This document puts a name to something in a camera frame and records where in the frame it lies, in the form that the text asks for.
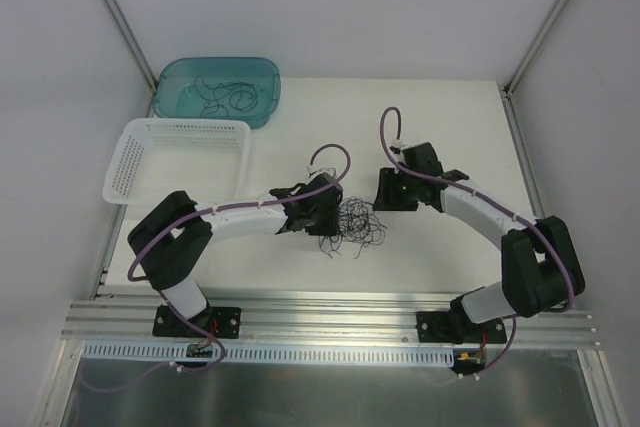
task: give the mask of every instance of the black mounting plate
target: black mounting plate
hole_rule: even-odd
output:
[[[209,307],[209,318],[201,325],[212,325],[215,321],[217,339],[237,339],[240,335],[242,309],[238,307]],[[178,319],[166,305],[156,310],[152,335],[154,337],[202,338],[202,334],[191,330]]]
[[[433,334],[430,325],[442,325],[449,322],[449,314],[446,311],[417,312],[416,327],[418,329],[418,340],[423,344],[443,344],[450,343]],[[487,337],[487,344],[506,344],[507,333],[501,320],[490,320],[478,324],[477,328],[469,331],[464,336],[463,344],[481,344],[482,334]]]

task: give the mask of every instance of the black wire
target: black wire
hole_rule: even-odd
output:
[[[193,88],[205,101],[202,104],[200,117],[228,117],[230,110],[246,113],[258,105],[256,88],[247,82],[221,82],[211,87],[199,75],[193,81]]]
[[[320,250],[329,257],[334,253],[340,255],[339,249],[342,242],[360,244],[357,259],[362,249],[384,242],[386,229],[387,227],[376,217],[371,202],[358,197],[349,197],[344,199],[338,207],[339,234],[333,237],[320,237],[318,244]]]

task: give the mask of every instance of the metal frame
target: metal frame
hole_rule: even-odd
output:
[[[118,2],[103,1],[153,91],[156,78]],[[544,206],[511,99],[568,1],[554,1],[507,88],[501,92],[529,199],[534,212],[539,216],[544,215]],[[57,358],[55,375],[50,382],[51,389],[37,410],[38,425],[53,426],[62,422],[84,340],[136,339],[157,342],[150,336],[155,309],[159,305],[156,293],[149,287],[114,288],[105,287],[102,282],[113,256],[124,212],[123,207],[114,212],[91,300],[77,301],[71,305],[62,333],[64,340]],[[205,295],[213,305],[243,308],[241,337],[236,341],[239,343],[395,348],[417,345],[416,311],[447,309],[449,301],[458,294],[205,289]],[[572,311],[562,315],[542,314],[532,319],[519,319],[518,336],[513,348],[577,351],[599,424],[607,427],[628,425],[601,350],[599,332],[589,312]]]

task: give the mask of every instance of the gray floor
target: gray floor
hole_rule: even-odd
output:
[[[92,360],[92,385],[119,385],[152,364]],[[76,390],[67,426],[596,426],[577,355],[511,352],[479,382],[443,369],[221,364],[163,369],[117,394]]]

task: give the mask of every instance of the perforated white strip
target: perforated white strip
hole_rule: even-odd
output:
[[[87,341],[87,359],[202,362],[187,357],[187,343]],[[313,365],[395,365],[451,367],[451,349],[428,347],[339,347],[229,344],[225,362]],[[219,349],[213,348],[213,358]]]

